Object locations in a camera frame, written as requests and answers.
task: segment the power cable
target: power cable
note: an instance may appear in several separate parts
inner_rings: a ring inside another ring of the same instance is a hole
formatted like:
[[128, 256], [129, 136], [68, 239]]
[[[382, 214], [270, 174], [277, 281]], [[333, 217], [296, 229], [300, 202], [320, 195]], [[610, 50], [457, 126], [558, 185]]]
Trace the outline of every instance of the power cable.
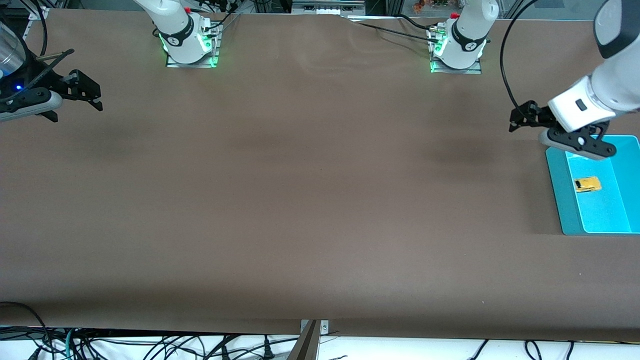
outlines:
[[[536, 349], [536, 352], [538, 353], [538, 358], [536, 359], [535, 357], [533, 357], [533, 355], [531, 355], [531, 353], [529, 352], [529, 344], [533, 344], [533, 347]], [[527, 353], [527, 355], [529, 356], [529, 359], [531, 360], [542, 360], [542, 354], [540, 353], [540, 348], [538, 347], [538, 344], [533, 341], [533, 340], [527, 340], [524, 342], [524, 350]]]
[[216, 353], [216, 351], [220, 350], [223, 346], [230, 343], [232, 340], [236, 339], [237, 337], [239, 337], [239, 335], [225, 336], [222, 339], [222, 341], [220, 341], [216, 346], [214, 346], [213, 349], [211, 349], [211, 351], [202, 358], [202, 360], [209, 360], [213, 356], [213, 354]]
[[204, 31], [209, 31], [209, 30], [211, 30], [211, 29], [215, 29], [215, 28], [217, 28], [218, 26], [222, 25], [222, 24], [225, 22], [225, 20], [229, 17], [229, 15], [231, 15], [231, 13], [233, 13], [233, 12], [228, 12], [228, 13], [225, 15], [225, 17], [224, 17], [224, 18], [222, 18], [222, 20], [220, 20], [217, 24], [215, 24], [215, 25], [213, 25], [213, 26], [209, 26], [208, 28], [204, 28]]
[[395, 17], [401, 17], [401, 18], [403, 18], [404, 20], [407, 20], [408, 22], [410, 22], [410, 23], [411, 23], [411, 25], [415, 26], [416, 28], [423, 29], [423, 30], [428, 30], [431, 26], [435, 26], [435, 25], [437, 25], [437, 24], [438, 24], [438, 23], [436, 22], [435, 24], [428, 25], [428, 26], [420, 25], [420, 24], [418, 24], [417, 22], [413, 21], [413, 19], [412, 19], [412, 18], [410, 18], [409, 16], [407, 16], [407, 15], [405, 15], [405, 14], [403, 14], [403, 13], [399, 13], [399, 14], [397, 14]]
[[569, 350], [566, 352], [566, 357], [564, 358], [564, 360], [569, 360], [569, 358], [571, 357], [571, 353], [573, 352], [574, 343], [575, 343], [575, 341], [569, 341]]
[[476, 350], [476, 354], [473, 355], [472, 357], [469, 358], [469, 360], [477, 360], [477, 358], [480, 356], [480, 353], [482, 352], [482, 349], [484, 349], [484, 346], [489, 342], [489, 339], [485, 339], [482, 344], [480, 345], [480, 347]]
[[38, 16], [40, 16], [40, 20], [42, 21], [42, 49], [40, 50], [40, 56], [43, 56], [47, 52], [47, 43], [49, 41], [47, 21], [44, 18], [44, 13], [42, 12], [42, 8], [40, 7], [40, 3], [38, 2], [38, 0], [31, 0], [31, 2], [36, 6]]
[[509, 34], [511, 33], [511, 28], [513, 27], [513, 24], [515, 24], [516, 20], [518, 20], [518, 18], [522, 15], [522, 13], [524, 13], [524, 11], [526, 9], [528, 9], [531, 5], [535, 4], [536, 2], [538, 2], [538, 0], [532, 0], [530, 3], [526, 4], [513, 17], [513, 19], [509, 23], [509, 26], [507, 27], [507, 31], [504, 33], [504, 38], [502, 39], [502, 45], [500, 46], [500, 73], [502, 74], [502, 81], [504, 82], [504, 87], [507, 89], [507, 94], [509, 95], [509, 99], [511, 99], [511, 102], [513, 103], [513, 106], [515, 106], [515, 108], [518, 110], [518, 112], [525, 119], [529, 119], [529, 120], [533, 120], [533, 119], [530, 118], [528, 115], [525, 115], [525, 113], [522, 111], [522, 109], [520, 109], [520, 105], [516, 101], [515, 97], [513, 97], [513, 92], [511, 91], [511, 87], [509, 86], [509, 81], [507, 81], [507, 74], [504, 71], [504, 46], [507, 44], [507, 38], [509, 37]]
[[426, 38], [426, 37], [419, 37], [417, 35], [412, 35], [412, 34], [407, 34], [407, 33], [403, 33], [402, 31], [396, 31], [396, 30], [391, 30], [391, 29], [387, 29], [387, 28], [381, 28], [379, 26], [375, 26], [375, 25], [370, 25], [370, 24], [364, 24], [363, 22], [358, 22], [358, 24], [362, 25], [362, 26], [366, 26], [368, 28], [374, 28], [374, 29], [378, 29], [378, 30], [382, 30], [382, 31], [386, 31], [388, 33], [393, 33], [393, 34], [398, 34], [398, 35], [402, 35], [404, 37], [410, 37], [410, 38], [416, 38], [419, 40], [424, 40], [427, 42], [438, 42], [438, 40], [436, 39], [432, 39], [432, 38]]
[[[38, 315], [38, 313], [36, 313], [34, 309], [32, 309], [30, 306], [26, 304], [23, 304], [21, 302], [15, 302], [15, 301], [0, 301], [0, 305], [17, 306], [29, 311], [36, 318], [36, 320], [38, 320], [38, 323], [40, 324], [42, 330], [44, 331], [46, 338], [49, 340], [49, 346], [53, 348], [53, 338], [51, 337], [51, 334], [49, 334], [49, 330], [47, 329], [47, 326], [44, 324], [44, 321], [42, 321], [42, 318], [40, 318], [40, 315]], [[55, 360], [56, 355], [53, 353], [51, 355], [52, 355], [52, 358]]]

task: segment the teal tray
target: teal tray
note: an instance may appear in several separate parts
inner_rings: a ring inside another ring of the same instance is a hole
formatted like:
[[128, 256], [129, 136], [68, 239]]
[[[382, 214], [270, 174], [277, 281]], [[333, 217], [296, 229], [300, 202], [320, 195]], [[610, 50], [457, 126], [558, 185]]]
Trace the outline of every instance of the teal tray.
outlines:
[[[565, 235], [640, 235], [640, 143], [632, 135], [605, 135], [618, 148], [605, 160], [591, 160], [555, 148], [547, 150], [560, 223]], [[597, 176], [602, 190], [578, 193], [574, 180]]]

